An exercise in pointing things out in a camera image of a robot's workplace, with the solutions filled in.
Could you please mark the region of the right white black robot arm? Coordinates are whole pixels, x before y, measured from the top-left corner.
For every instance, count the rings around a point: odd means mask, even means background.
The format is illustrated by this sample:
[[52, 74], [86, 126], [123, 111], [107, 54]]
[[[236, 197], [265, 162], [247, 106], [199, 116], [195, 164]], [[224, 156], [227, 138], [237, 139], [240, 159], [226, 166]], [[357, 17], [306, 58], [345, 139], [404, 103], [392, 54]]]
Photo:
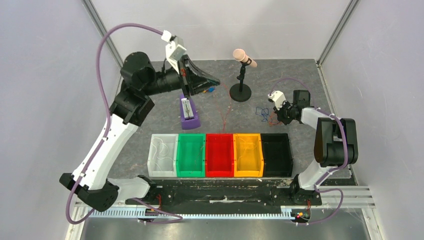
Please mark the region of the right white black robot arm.
[[292, 121], [308, 125], [315, 130], [313, 162], [297, 174], [289, 187], [289, 199], [302, 204], [318, 194], [319, 186], [333, 173], [358, 160], [356, 122], [351, 118], [339, 118], [311, 104], [307, 90], [295, 90], [293, 101], [287, 101], [283, 92], [274, 90], [268, 94], [273, 110], [284, 125]]

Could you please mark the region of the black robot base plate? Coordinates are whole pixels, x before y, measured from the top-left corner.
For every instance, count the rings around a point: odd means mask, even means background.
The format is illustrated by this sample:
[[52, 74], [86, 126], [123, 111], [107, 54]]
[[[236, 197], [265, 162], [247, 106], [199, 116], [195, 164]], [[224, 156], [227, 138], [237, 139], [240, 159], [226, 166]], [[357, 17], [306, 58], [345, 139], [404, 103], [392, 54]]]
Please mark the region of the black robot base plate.
[[322, 205], [290, 178], [154, 178], [141, 200], [174, 214], [277, 214], [281, 207]]

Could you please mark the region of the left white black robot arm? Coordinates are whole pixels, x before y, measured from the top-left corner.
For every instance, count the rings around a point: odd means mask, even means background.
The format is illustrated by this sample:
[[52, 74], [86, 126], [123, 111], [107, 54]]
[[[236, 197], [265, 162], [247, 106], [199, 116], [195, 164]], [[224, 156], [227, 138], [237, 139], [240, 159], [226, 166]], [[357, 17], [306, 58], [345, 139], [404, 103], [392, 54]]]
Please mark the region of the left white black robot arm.
[[152, 204], [157, 198], [156, 189], [144, 176], [108, 178], [119, 153], [153, 109], [151, 96], [180, 90], [190, 97], [221, 83], [197, 67], [186, 54], [176, 67], [156, 71], [146, 53], [134, 52], [124, 60], [120, 74], [121, 90], [108, 108], [105, 125], [95, 144], [77, 169], [63, 173], [59, 179], [98, 212], [122, 200], [139, 198], [144, 204]]

